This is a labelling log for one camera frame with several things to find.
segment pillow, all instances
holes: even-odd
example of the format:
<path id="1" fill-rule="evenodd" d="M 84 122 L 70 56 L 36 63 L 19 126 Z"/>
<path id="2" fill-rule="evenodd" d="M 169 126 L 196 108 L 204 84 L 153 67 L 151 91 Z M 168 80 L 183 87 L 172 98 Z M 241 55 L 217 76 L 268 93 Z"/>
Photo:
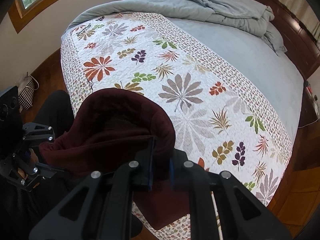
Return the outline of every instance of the pillow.
<path id="1" fill-rule="evenodd" d="M 287 48 L 283 44 L 281 33 L 274 25 L 269 22 L 266 33 L 261 39 L 279 56 L 280 52 L 287 52 Z"/>

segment floral quilt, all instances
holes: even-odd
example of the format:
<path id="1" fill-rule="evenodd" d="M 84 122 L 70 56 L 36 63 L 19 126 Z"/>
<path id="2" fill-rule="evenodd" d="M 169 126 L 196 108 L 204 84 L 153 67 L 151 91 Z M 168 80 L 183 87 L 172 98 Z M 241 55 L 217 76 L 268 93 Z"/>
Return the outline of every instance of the floral quilt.
<path id="1" fill-rule="evenodd" d="M 190 160 L 230 171 L 264 205 L 272 199 L 292 150 L 278 115 L 245 76 L 162 15 L 87 21 L 63 40 L 61 63 L 75 114 L 96 90 L 134 91 L 166 111 Z M 132 212 L 159 239 L 190 239 L 189 216 L 155 231 L 136 205 Z"/>

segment screw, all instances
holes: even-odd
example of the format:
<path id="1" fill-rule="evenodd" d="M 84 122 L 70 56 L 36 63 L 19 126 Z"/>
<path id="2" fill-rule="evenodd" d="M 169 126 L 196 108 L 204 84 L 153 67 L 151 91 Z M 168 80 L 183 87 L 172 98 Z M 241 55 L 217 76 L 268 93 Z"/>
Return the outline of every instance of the screw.
<path id="1" fill-rule="evenodd" d="M 136 168 L 139 166 L 139 163 L 137 161 L 131 161 L 129 162 L 130 168 Z"/>
<path id="2" fill-rule="evenodd" d="M 193 166 L 193 162 L 186 161 L 186 162 L 183 163 L 183 166 L 185 166 L 186 168 L 191 168 Z"/>
<path id="3" fill-rule="evenodd" d="M 221 172 L 221 176 L 225 179 L 231 178 L 231 173 L 229 171 L 223 171 Z"/>
<path id="4" fill-rule="evenodd" d="M 101 176 L 101 172 L 100 171 L 93 171 L 91 172 L 91 178 L 93 179 L 97 179 Z"/>

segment dark wooden headboard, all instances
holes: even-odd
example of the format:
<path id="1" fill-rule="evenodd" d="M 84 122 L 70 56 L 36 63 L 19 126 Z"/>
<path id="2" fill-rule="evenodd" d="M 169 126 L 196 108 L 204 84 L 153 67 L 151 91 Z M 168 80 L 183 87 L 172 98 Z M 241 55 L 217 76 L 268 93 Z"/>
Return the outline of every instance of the dark wooden headboard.
<path id="1" fill-rule="evenodd" d="M 320 50 L 315 38 L 293 13 L 278 0 L 256 0 L 272 8 L 275 19 L 271 22 L 282 34 L 288 58 L 306 80 L 320 66 Z"/>

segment wooden window frame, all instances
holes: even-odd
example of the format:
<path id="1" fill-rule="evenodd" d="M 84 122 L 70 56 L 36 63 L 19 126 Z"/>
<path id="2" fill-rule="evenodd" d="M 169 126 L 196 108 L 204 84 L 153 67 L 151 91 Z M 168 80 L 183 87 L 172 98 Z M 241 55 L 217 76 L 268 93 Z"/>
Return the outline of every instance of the wooden window frame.
<path id="1" fill-rule="evenodd" d="M 36 0 L 25 9 L 22 0 L 15 0 L 8 14 L 16 32 L 19 33 L 33 18 L 56 1 L 58 0 Z"/>

